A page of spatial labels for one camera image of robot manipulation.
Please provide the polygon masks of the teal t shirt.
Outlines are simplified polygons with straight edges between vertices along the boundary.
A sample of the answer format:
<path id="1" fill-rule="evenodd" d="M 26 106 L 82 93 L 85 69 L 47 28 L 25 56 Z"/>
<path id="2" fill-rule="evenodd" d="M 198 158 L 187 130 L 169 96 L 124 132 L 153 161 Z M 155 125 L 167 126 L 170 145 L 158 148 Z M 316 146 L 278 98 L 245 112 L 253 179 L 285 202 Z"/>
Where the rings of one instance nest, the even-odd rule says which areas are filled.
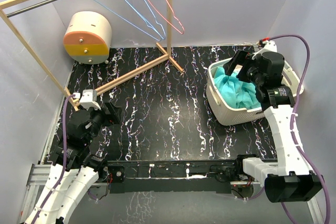
<path id="1" fill-rule="evenodd" d="M 215 71 L 214 84 L 226 104 L 233 109 L 256 109 L 261 107 L 256 98 L 255 86 L 238 80 L 239 70 L 234 70 L 231 76 L 225 74 L 223 67 Z"/>

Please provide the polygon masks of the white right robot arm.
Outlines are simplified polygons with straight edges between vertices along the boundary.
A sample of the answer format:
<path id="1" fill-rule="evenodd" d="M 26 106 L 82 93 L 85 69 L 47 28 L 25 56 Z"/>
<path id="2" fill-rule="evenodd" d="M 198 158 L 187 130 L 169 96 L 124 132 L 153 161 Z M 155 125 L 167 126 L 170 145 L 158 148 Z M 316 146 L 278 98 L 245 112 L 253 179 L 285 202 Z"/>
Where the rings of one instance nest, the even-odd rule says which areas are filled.
<path id="1" fill-rule="evenodd" d="M 290 124 L 290 118 L 298 97 L 283 84 L 284 56 L 272 51 L 251 54 L 239 50 L 223 68 L 230 76 L 238 65 L 241 66 L 238 80 L 255 86 L 256 98 L 274 139 L 277 166 L 268 165 L 256 155 L 239 155 L 234 167 L 235 176 L 240 180 L 251 176 L 260 182 L 270 202 L 309 201 L 322 185 L 298 151 L 299 142 L 292 139 L 295 128 Z"/>

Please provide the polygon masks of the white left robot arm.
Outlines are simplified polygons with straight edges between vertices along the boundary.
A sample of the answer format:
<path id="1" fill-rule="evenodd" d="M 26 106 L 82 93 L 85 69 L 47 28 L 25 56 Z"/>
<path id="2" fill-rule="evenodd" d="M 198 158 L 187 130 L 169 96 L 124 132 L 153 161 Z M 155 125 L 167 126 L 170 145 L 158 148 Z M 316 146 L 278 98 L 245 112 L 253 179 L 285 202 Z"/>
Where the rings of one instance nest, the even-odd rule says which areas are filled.
<path id="1" fill-rule="evenodd" d="M 103 127 L 118 125 L 122 108 L 105 102 L 74 112 L 63 122 L 63 140 L 50 155 L 52 165 L 40 198 L 25 223 L 68 223 L 95 182 L 111 181 L 107 160 L 90 152 Z"/>

